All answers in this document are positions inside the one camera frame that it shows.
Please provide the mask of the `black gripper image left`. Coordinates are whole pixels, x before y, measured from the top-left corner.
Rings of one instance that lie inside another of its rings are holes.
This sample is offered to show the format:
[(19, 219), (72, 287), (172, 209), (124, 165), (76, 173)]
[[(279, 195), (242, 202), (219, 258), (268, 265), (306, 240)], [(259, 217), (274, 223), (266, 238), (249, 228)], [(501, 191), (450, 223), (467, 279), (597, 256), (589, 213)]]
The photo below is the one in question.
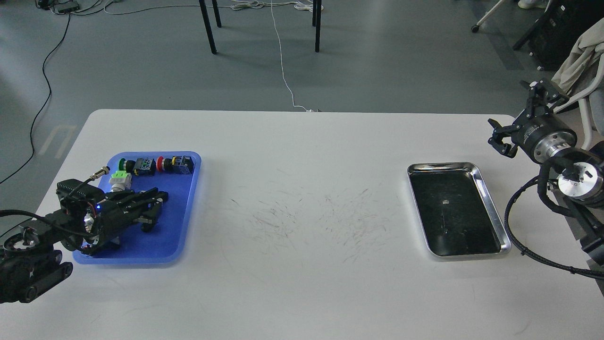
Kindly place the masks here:
[(121, 234), (134, 222), (141, 224), (143, 232), (150, 232), (158, 222), (163, 202), (168, 200), (168, 192), (157, 187), (139, 192), (111, 192), (106, 200), (94, 205), (95, 213), (88, 212), (84, 216), (84, 230), (93, 235), (84, 240), (101, 239), (103, 242), (119, 237), (121, 244)]

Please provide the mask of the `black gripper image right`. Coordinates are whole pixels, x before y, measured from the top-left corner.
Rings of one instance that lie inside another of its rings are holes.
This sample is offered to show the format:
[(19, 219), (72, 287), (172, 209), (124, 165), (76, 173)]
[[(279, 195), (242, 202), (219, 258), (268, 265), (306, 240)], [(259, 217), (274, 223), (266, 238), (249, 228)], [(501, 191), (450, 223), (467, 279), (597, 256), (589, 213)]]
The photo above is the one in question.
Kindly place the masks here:
[[(576, 133), (552, 114), (554, 108), (570, 99), (563, 90), (548, 79), (521, 80), (520, 85), (528, 90), (526, 107), (513, 125), (503, 127), (495, 119), (487, 119), (493, 128), (488, 144), (508, 158), (516, 156), (519, 146), (537, 164), (544, 163), (562, 149), (575, 147)], [(505, 144), (504, 139), (513, 134), (515, 143)]]

